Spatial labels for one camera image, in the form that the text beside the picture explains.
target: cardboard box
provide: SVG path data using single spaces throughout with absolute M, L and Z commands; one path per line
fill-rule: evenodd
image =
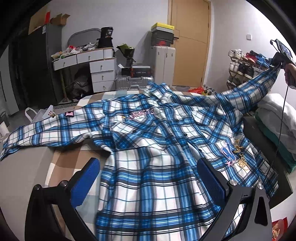
M 28 35 L 34 32 L 36 29 L 44 25 L 45 22 L 45 16 L 47 13 L 47 5 L 45 5 L 43 8 L 41 8 L 37 13 L 35 13 L 31 19 L 29 24 L 29 31 Z
M 64 15 L 59 14 L 56 17 L 52 18 L 50 20 L 50 23 L 54 25 L 65 26 L 68 17 L 70 17 L 70 15 L 68 14 L 64 14 Z

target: white sneaker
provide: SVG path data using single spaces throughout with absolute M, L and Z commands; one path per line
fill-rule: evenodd
M 233 57 L 234 56 L 234 50 L 229 50 L 229 52 L 228 52 L 228 56 L 229 57 Z
M 236 49 L 235 50 L 234 57 L 237 58 L 237 59 L 241 59 L 242 53 L 241 53 L 241 50 L 240 49 Z
M 234 65 L 235 65 L 234 62 L 230 62 L 229 71 L 232 71 L 233 72 Z
M 233 72 L 237 73 L 237 70 L 239 69 L 239 63 L 235 63 Z

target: plaid shirt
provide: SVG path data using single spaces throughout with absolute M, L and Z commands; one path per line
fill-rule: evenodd
M 101 174 L 96 220 L 99 240 L 198 240 L 220 207 L 196 169 L 195 148 L 227 180 L 263 182 L 269 167 L 244 136 L 241 117 L 274 84 L 267 70 L 233 90 L 213 96 L 178 96 L 149 83 L 143 94 L 101 100 L 76 111 L 22 126 L 5 140 L 1 159 L 22 146 L 65 146 L 92 138 L 111 153 Z M 247 165 L 241 166 L 234 144 Z M 278 185 L 270 170 L 269 196 Z M 228 233 L 235 229 L 239 207 Z

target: suitcase handle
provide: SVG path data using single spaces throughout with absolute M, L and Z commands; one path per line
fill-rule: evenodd
M 138 77 L 138 78 L 128 78 L 128 81 L 133 81 L 133 80 L 141 80 L 142 77 Z
M 140 90 L 140 86 L 139 85 L 131 85 L 128 90 L 131 90 L 132 87 L 137 87 L 138 90 Z

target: silver suitcase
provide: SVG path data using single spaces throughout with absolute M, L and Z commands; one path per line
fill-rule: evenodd
M 118 76 L 115 79 L 115 90 L 143 90 L 148 82 L 154 82 L 153 77 L 131 78 L 130 76 Z

